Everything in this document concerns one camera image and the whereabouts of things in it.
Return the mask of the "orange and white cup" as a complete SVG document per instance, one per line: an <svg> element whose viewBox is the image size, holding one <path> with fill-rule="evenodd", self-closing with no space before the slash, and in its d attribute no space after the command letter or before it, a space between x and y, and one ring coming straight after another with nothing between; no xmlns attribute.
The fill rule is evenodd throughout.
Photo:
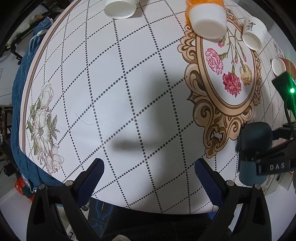
<svg viewBox="0 0 296 241"><path fill-rule="evenodd" d="M188 24L200 37L218 40L226 35L227 16L223 1L186 1L185 13Z"/></svg>

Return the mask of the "white cup with birds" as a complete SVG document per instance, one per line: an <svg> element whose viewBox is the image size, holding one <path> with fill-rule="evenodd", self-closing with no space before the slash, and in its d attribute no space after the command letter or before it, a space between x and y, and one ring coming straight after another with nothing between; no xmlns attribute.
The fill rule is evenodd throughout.
<svg viewBox="0 0 296 241"><path fill-rule="evenodd" d="M262 47L262 43L267 34L265 24L254 16L244 19L242 40L247 47L258 51Z"/></svg>

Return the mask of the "floral patterned tablecloth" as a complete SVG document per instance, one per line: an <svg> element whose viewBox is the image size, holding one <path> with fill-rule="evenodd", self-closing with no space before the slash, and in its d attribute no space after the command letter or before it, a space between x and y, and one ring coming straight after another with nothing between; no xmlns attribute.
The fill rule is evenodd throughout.
<svg viewBox="0 0 296 241"><path fill-rule="evenodd" d="M101 201L155 213L210 212L194 171L205 159L238 181L238 137L248 123L276 129L283 101L271 81L282 56L270 35L242 40L249 13L226 1L226 37L198 37L184 1L141 1L114 20L105 1L74 1L46 33L23 89L22 152L53 178L75 179L94 159Z"/></svg>

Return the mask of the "white cup with crane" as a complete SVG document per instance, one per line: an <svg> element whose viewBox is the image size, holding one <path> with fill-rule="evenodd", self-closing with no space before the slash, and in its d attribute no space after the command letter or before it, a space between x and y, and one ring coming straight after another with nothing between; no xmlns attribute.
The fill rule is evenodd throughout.
<svg viewBox="0 0 296 241"><path fill-rule="evenodd" d="M138 0L109 0L105 3L104 13L113 19L126 19L133 16Z"/></svg>

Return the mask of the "dark teal cup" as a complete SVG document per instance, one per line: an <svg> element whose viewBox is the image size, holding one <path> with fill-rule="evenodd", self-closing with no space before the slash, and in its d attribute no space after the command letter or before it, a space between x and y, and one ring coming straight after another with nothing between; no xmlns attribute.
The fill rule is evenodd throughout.
<svg viewBox="0 0 296 241"><path fill-rule="evenodd" d="M239 136L239 180L246 186L262 184L267 176L257 175L255 157L257 153L271 148L273 132L265 122L250 123L242 128Z"/></svg>

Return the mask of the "red paper cup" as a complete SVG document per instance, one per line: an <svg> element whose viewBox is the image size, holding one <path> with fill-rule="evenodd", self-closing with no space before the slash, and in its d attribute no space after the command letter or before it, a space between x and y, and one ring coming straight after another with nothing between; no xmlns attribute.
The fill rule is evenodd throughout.
<svg viewBox="0 0 296 241"><path fill-rule="evenodd" d="M280 76L282 73L289 73L293 79L296 78L295 65L285 58L276 57L271 61L271 68L275 76Z"/></svg>

